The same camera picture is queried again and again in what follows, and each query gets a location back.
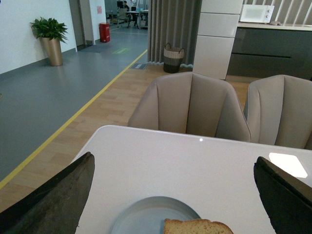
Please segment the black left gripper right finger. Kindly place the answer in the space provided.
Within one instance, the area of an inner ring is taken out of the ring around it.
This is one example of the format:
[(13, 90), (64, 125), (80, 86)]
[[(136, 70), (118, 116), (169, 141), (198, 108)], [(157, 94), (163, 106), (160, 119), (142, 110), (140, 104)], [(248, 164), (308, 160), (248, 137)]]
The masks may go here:
[(253, 167), (261, 202), (277, 234), (312, 232), (312, 188), (264, 157)]

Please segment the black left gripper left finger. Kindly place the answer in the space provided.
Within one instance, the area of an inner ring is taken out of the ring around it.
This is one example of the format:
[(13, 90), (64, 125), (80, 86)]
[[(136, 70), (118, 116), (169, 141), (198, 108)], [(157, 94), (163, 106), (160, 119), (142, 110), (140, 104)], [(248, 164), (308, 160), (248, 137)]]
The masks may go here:
[(91, 189), (95, 158), (87, 152), (0, 214), (2, 234), (74, 234)]

